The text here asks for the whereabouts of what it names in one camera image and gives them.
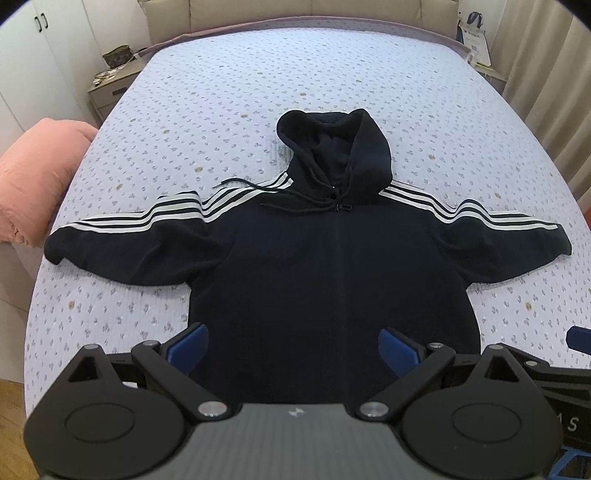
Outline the beige curtain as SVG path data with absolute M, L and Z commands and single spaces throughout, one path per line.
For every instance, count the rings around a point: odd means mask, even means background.
M 590 204 L 590 30 L 558 1 L 506 3 L 491 58 L 503 97 Z

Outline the white paper bag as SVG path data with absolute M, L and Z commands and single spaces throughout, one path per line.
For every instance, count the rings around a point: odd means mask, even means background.
M 470 62 L 473 65 L 492 66 L 484 12 L 472 6 L 470 1 L 459 2 L 456 39 L 470 50 Z

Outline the brown patterned pouch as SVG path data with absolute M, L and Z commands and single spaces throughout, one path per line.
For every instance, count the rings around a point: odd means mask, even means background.
M 129 45 L 120 45 L 102 55 L 109 69 L 116 69 L 133 59 L 133 53 Z

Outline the floral white bed cover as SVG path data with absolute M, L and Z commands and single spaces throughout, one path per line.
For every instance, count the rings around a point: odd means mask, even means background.
M 193 40 L 156 53 L 110 113 L 53 232 L 138 213 L 163 197 L 208 199 L 228 179 L 260 184 L 290 166 L 277 135 L 290 111 L 365 110 L 395 181 L 449 207 L 473 199 L 562 226 L 570 254 L 467 290 L 481 348 L 502 342 L 559 367 L 588 368 L 566 334 L 590 323 L 590 232 L 560 173 L 514 110 L 459 54 L 367 31 L 284 28 Z M 34 408 L 76 351 L 166 341 L 190 323 L 185 284 L 134 286 L 44 256 L 30 310 L 26 404 Z

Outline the black hoodie with white stripes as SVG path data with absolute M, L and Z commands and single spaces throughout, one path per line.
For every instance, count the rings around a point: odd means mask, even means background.
M 572 251 L 558 224 L 395 181 L 365 110 L 294 110 L 276 132 L 293 153 L 276 179 L 76 221 L 44 248 L 114 282 L 187 285 L 188 319 L 209 334 L 192 375 L 224 401 L 359 404 L 394 380 L 378 347 L 387 328 L 477 354 L 468 288 Z

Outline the white wardrobe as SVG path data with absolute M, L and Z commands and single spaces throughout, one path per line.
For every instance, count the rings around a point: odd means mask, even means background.
M 88 90 L 103 55 L 149 44 L 136 1 L 26 1 L 1 24 L 1 150 L 39 120 L 100 124 Z

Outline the beige padded headboard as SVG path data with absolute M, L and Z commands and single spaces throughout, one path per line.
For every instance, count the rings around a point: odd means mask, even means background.
M 181 34 L 287 17 L 346 17 L 419 27 L 449 38 L 456 34 L 457 1 L 267 0 L 141 1 L 152 43 Z

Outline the grey bedside table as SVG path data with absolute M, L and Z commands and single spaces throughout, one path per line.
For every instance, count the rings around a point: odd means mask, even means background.
M 88 90 L 90 105 L 100 125 L 104 123 L 144 66 L 145 61 L 132 59 L 116 70 L 105 72 L 105 76 L 98 79 L 98 84 Z

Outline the pink pillow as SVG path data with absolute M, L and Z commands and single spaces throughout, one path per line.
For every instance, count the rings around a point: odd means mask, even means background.
M 98 129 L 43 118 L 1 156 L 1 240 L 38 247 Z

